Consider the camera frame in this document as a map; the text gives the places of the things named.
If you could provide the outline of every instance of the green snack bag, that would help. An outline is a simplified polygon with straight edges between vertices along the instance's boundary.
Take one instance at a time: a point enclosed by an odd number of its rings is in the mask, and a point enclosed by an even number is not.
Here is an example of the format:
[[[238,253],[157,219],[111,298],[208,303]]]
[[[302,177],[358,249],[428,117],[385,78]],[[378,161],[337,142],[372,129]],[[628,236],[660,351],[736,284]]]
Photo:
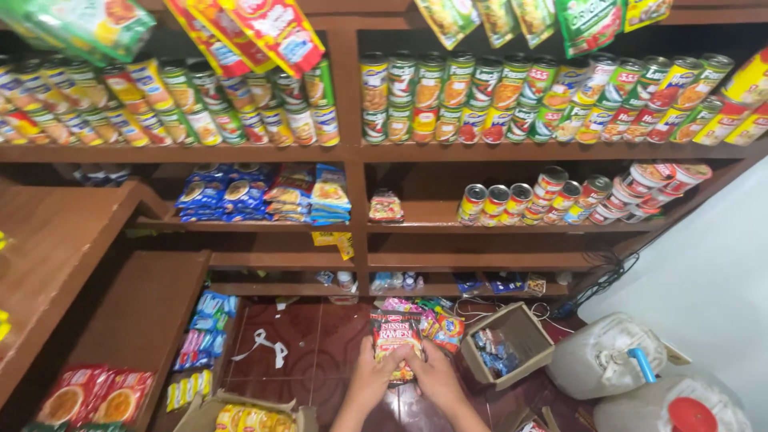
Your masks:
[[[624,26],[624,0],[570,0],[555,7],[568,58],[607,46]]]

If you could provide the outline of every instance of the plastic water container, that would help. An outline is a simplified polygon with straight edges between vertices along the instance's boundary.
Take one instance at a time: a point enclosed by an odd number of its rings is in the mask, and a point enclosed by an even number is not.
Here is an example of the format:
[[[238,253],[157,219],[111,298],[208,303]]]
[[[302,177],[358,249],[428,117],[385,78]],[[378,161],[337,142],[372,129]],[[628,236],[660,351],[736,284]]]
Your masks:
[[[684,376],[606,397],[594,409],[594,423],[600,432],[752,432],[723,391]]]
[[[560,390],[584,400],[654,382],[666,364],[667,349],[656,334],[616,312],[558,342],[546,371]]]

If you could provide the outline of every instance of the open cardboard box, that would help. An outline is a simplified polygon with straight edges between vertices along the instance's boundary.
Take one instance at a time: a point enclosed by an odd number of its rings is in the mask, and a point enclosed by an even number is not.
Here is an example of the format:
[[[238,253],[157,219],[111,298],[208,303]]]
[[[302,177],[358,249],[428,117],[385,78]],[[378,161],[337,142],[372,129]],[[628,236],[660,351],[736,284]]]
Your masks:
[[[249,399],[247,397],[228,394],[222,390],[203,402],[203,397],[198,393],[191,402],[189,410],[181,418],[174,432],[211,432],[216,430],[216,417],[228,404],[259,405],[271,411],[279,411],[293,415],[296,419],[296,432],[317,432],[317,414],[314,407],[299,407],[297,412],[292,412],[296,405],[296,399],[288,404],[275,404],[266,400]]]
[[[472,336],[479,330],[490,327],[501,331],[504,339],[518,355],[519,366],[504,377],[495,378],[483,364],[480,351]],[[524,303],[509,304],[473,325],[466,332],[461,346],[469,369],[483,384],[494,384],[496,390],[511,386],[552,360],[554,343]]]

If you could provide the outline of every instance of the red packet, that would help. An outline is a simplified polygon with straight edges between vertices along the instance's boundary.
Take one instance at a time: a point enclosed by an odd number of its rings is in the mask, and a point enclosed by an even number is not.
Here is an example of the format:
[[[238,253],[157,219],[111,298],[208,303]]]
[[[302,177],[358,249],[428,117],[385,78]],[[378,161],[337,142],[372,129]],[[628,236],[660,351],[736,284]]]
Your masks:
[[[136,418],[136,413],[144,402],[154,374],[151,372],[137,372],[128,369],[114,371],[107,391],[101,398],[101,404],[94,414],[93,422],[131,424]]]
[[[36,421],[50,425],[69,422],[70,427],[90,422],[110,378],[111,371],[106,366],[66,369],[40,409]]]
[[[250,67],[239,55],[211,33],[202,22],[192,16],[187,9],[187,0],[164,0],[164,2],[217,75],[232,78],[250,72]]]
[[[276,66],[270,56],[264,54],[259,45],[253,43],[227,15],[217,0],[187,0],[187,10],[238,54],[254,72],[263,74]]]
[[[326,51],[294,0],[217,0],[286,73],[300,78]]]

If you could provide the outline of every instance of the red tile floor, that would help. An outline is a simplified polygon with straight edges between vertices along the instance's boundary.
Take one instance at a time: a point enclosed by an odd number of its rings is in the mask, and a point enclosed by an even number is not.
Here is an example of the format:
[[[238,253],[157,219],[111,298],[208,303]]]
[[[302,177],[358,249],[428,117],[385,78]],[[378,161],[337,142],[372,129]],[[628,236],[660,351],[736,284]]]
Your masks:
[[[303,298],[278,311],[273,299],[263,298],[251,304],[235,342],[236,354],[253,346],[253,333],[266,331],[269,342],[282,342],[288,350],[284,365],[275,368],[275,353],[260,345],[241,361],[227,366],[227,391],[245,397],[290,402],[317,408],[320,430],[328,430],[336,416],[349,384],[349,376],[359,353],[360,339],[369,333],[372,298],[358,304],[339,306],[327,299]],[[489,304],[462,303],[462,311],[488,312]],[[553,341],[565,331],[545,321]],[[504,416],[525,406],[537,412],[549,406],[561,430],[590,432],[592,404],[565,396],[543,370],[529,375],[501,391],[478,388],[461,356],[453,361],[467,398],[485,422],[494,430]],[[442,413],[417,393],[414,385],[404,385],[388,393],[369,415],[363,431],[375,432],[448,432],[452,430]]]

